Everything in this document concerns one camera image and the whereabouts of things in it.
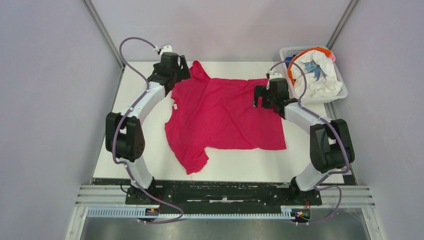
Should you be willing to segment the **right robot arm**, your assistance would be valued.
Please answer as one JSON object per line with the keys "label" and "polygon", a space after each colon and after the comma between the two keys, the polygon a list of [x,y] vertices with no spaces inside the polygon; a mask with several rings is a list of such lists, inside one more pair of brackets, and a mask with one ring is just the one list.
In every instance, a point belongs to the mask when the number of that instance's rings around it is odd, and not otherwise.
{"label": "right robot arm", "polygon": [[302,105],[300,99],[289,96],[288,83],[282,78],[269,78],[267,85],[256,85],[253,107],[272,109],[282,119],[290,121],[309,135],[308,166],[289,185],[289,199],[302,204],[312,191],[332,175],[350,171],[355,153],[348,124],[343,119],[329,119]]}

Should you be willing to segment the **pink t shirt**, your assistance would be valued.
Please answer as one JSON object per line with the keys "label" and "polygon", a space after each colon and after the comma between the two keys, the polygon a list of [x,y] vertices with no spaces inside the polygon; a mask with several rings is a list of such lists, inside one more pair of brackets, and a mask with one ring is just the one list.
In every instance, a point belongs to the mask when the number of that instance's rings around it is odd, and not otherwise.
{"label": "pink t shirt", "polygon": [[254,89],[267,79],[210,77],[199,61],[189,72],[191,77],[172,90],[172,113],[164,125],[168,145],[187,174],[207,164],[206,148],[287,148],[282,119],[271,109],[253,107]]}

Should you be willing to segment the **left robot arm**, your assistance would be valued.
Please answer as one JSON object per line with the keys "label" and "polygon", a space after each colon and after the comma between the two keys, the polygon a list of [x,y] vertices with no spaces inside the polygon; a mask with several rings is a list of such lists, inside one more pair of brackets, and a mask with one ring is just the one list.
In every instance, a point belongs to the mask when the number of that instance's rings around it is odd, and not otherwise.
{"label": "left robot arm", "polygon": [[145,204],[158,201],[152,187],[154,177],[143,158],[146,142],[142,124],[153,108],[173,90],[177,83],[191,77],[184,55],[175,52],[161,54],[146,79],[140,96],[121,112],[110,112],[105,119],[105,146],[112,160],[122,165],[130,177],[134,192]]}

